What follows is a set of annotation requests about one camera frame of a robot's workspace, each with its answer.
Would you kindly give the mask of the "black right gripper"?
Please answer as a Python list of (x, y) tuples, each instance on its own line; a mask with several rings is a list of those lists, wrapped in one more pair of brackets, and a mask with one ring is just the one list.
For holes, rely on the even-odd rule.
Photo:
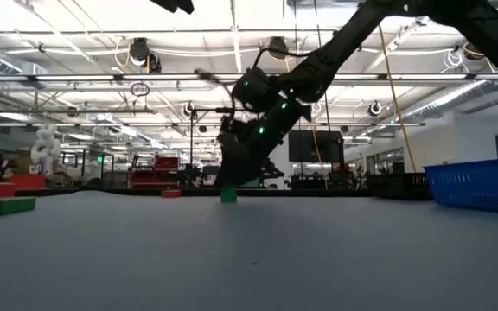
[(243, 122), (225, 117), (217, 137), (222, 162), (214, 185), (233, 187), (255, 180), (270, 153), (283, 143), (295, 123), (300, 118), (310, 121), (311, 113), (310, 105), (280, 98), (260, 118)]

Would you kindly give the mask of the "green cube block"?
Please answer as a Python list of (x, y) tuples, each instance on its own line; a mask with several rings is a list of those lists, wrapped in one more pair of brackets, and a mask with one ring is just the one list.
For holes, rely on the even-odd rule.
[(234, 186), (224, 186), (220, 189), (220, 202), (235, 203), (238, 200), (237, 189)]

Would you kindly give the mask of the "long green rectangular block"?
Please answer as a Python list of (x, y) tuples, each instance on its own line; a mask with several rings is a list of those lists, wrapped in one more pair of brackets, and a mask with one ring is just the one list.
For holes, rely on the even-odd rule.
[(35, 197), (0, 198), (0, 216), (34, 210), (35, 206)]

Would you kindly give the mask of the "white building column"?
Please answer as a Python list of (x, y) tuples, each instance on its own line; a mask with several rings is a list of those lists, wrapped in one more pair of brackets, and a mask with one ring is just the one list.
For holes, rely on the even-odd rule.
[(284, 177), (275, 179), (268, 179), (266, 185), (268, 187), (275, 185), (278, 190), (287, 190), (290, 177), (293, 172), (293, 164), (289, 161), (289, 137), (285, 136), (283, 143), (278, 145), (270, 154), (271, 161), (275, 164), (276, 168), (284, 173)]

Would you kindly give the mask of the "red tool cart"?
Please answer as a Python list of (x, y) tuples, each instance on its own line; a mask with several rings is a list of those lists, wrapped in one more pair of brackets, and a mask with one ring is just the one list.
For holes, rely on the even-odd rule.
[(159, 156), (151, 165), (133, 167), (129, 188), (179, 188), (179, 158)]

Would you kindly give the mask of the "long ceiling light strip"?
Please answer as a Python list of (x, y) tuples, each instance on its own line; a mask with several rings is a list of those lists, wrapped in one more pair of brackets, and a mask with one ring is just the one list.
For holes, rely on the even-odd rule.
[[(459, 81), (459, 80), (492, 80), (498, 81), (498, 73), (394, 73), (394, 80), (403, 81)], [(86, 75), (0, 75), (0, 82), (110, 82), (110, 81), (177, 81), (197, 80), (194, 73), (171, 74), (86, 74)], [(337, 73), (334, 81), (375, 81), (388, 80), (387, 73)]]

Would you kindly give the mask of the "black monitor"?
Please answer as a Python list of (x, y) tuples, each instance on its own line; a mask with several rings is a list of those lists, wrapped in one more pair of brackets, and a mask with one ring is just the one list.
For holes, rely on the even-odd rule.
[(341, 162), (343, 138), (340, 132), (292, 130), (288, 135), (291, 162)]

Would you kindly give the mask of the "black plastic basket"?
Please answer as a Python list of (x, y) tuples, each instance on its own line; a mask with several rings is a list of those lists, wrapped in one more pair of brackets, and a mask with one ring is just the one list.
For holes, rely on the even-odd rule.
[(432, 200), (425, 173), (369, 175), (367, 189), (377, 198), (392, 200)]

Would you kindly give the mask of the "large red box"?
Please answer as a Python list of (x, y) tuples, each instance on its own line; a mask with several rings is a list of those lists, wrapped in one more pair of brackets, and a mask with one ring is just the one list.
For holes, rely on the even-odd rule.
[(0, 173), (0, 182), (13, 183), (19, 190), (43, 189), (46, 187), (46, 177), (44, 175), (14, 175)]

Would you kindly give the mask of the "cardboard box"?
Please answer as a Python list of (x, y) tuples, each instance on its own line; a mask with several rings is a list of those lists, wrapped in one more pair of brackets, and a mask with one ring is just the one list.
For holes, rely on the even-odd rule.
[(31, 163), (31, 151), (29, 149), (18, 149), (16, 151), (16, 173), (18, 175), (27, 175)]

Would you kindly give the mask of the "blue plastic basket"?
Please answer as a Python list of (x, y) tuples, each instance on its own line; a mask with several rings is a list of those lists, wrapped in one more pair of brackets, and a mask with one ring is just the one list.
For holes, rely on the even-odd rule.
[(498, 159), (425, 167), (441, 206), (498, 212)]

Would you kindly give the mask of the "black rig frame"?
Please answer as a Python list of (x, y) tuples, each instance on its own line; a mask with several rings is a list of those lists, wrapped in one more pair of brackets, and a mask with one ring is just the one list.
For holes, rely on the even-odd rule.
[(228, 114), (230, 117), (234, 116), (235, 108), (217, 107), (217, 108), (192, 108), (189, 115), (189, 166), (194, 167), (194, 129), (195, 129), (195, 113), (202, 112), (204, 118), (209, 112), (218, 114)]

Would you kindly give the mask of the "black aluminium table frame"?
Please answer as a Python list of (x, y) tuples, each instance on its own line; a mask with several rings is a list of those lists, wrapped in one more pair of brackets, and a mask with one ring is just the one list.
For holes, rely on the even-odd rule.
[[(45, 189), (19, 189), (13, 192), (0, 194), (0, 197), (44, 197), (64, 194), (117, 194), (127, 196), (160, 197), (158, 189), (88, 189), (88, 188), (45, 188)], [(183, 189), (182, 197), (213, 197), (219, 196), (220, 190), (214, 188)], [(239, 188), (236, 191), (239, 197), (372, 197), (368, 190), (271, 190), (263, 188)]]

